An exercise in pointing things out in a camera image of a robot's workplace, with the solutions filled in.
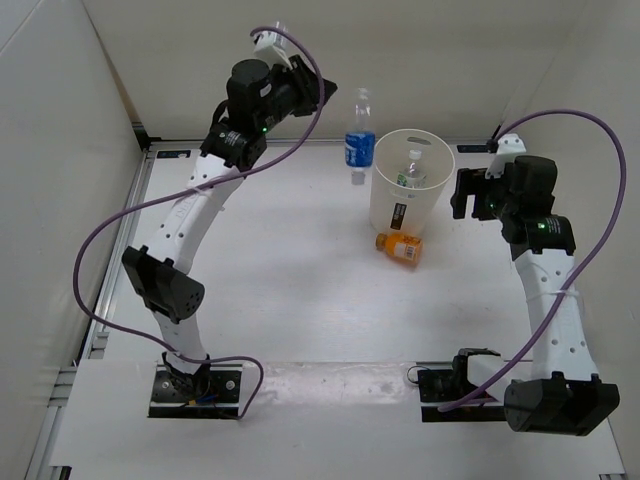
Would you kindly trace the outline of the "small green label water bottle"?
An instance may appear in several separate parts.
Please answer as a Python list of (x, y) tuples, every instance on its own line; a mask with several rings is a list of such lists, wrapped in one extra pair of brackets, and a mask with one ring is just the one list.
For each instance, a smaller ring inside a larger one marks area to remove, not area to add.
[(421, 150), (412, 149), (408, 154), (408, 164), (400, 169), (396, 184), (405, 188), (423, 189), (426, 187), (426, 165)]

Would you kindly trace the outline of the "blue label plastic bottle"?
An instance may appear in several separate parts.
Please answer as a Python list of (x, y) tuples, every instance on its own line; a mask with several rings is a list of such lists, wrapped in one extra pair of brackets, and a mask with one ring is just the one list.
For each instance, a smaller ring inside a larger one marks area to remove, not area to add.
[(354, 121), (345, 133), (345, 164), (351, 171), (351, 184), (361, 186), (373, 165), (376, 135), (372, 124), (371, 91), (359, 87), (354, 105)]

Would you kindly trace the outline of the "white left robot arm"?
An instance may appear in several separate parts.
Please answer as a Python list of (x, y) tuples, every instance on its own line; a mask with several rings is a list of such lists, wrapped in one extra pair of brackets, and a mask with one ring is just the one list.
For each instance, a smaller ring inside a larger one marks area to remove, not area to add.
[(227, 97), (214, 110), (200, 146), (189, 194), (173, 204), (149, 242), (127, 248), (122, 256), (167, 345), (162, 359), (171, 384), (188, 399), (204, 397), (211, 379), (196, 318), (205, 288), (189, 276), (196, 252), (224, 203), (265, 152), (267, 133), (289, 115), (314, 114), (337, 89), (298, 55), (286, 66), (257, 59), (235, 64)]

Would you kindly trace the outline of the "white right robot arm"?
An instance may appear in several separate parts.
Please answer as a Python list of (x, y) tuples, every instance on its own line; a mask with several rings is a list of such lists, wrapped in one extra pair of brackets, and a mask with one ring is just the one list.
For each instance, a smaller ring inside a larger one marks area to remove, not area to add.
[(515, 432), (584, 437), (618, 406), (618, 387), (604, 382), (589, 352), (574, 280), (575, 239), (570, 221), (552, 212), (554, 161), (519, 155), (499, 173), (462, 168), (451, 198), (454, 218), (497, 220), (523, 285), (531, 337), (505, 362), (489, 351), (473, 352), (449, 375), (459, 400), (449, 412), (501, 402)]

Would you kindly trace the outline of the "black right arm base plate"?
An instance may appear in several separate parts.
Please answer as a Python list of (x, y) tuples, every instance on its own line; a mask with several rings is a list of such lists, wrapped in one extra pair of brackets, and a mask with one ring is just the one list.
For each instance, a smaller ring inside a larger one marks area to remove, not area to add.
[(476, 386), (467, 380), (455, 379), (452, 369), (419, 369), (417, 382), (423, 423), (486, 423), (505, 422), (503, 407), (489, 400), (487, 394), (480, 396), (488, 402), (483, 405), (463, 406), (449, 412), (440, 412), (440, 404), (453, 402), (473, 391)]

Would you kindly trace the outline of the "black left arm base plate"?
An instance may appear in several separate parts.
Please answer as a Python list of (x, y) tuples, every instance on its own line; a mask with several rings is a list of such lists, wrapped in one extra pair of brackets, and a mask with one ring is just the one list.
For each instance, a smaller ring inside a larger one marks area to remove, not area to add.
[(187, 392), (176, 388), (166, 367), (158, 365), (147, 417), (232, 420), (239, 415), (242, 373), (243, 367), (239, 364), (211, 366), (204, 383), (195, 392)]

